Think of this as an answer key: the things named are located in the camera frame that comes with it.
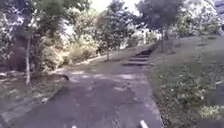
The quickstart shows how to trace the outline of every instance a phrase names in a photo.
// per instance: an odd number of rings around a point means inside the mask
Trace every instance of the tree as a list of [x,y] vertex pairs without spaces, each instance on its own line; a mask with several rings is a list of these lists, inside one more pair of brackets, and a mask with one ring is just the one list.
[[182,0],[142,0],[137,5],[141,14],[137,22],[148,29],[159,30],[162,37],[168,39],[168,29],[177,22],[182,4]]
[[100,51],[118,49],[124,39],[133,33],[130,28],[132,14],[124,8],[124,3],[119,1],[112,2],[108,9],[104,11],[96,23],[96,37],[99,42]]
[[88,0],[5,0],[1,3],[10,24],[11,39],[27,42],[24,44],[27,84],[30,83],[30,52],[31,48],[38,49],[38,39],[46,35],[54,37],[63,25],[61,21],[68,19],[70,10],[85,10],[88,6]]

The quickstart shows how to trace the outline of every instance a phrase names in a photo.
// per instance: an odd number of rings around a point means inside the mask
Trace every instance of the green leaves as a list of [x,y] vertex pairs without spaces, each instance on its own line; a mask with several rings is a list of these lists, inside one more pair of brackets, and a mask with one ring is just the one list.
[[102,42],[100,47],[112,50],[121,45],[124,39],[132,34],[130,24],[132,14],[122,2],[112,2],[108,10],[103,12],[96,24],[97,39]]
[[142,0],[137,5],[141,14],[139,24],[143,23],[149,29],[162,29],[177,21],[182,0]]

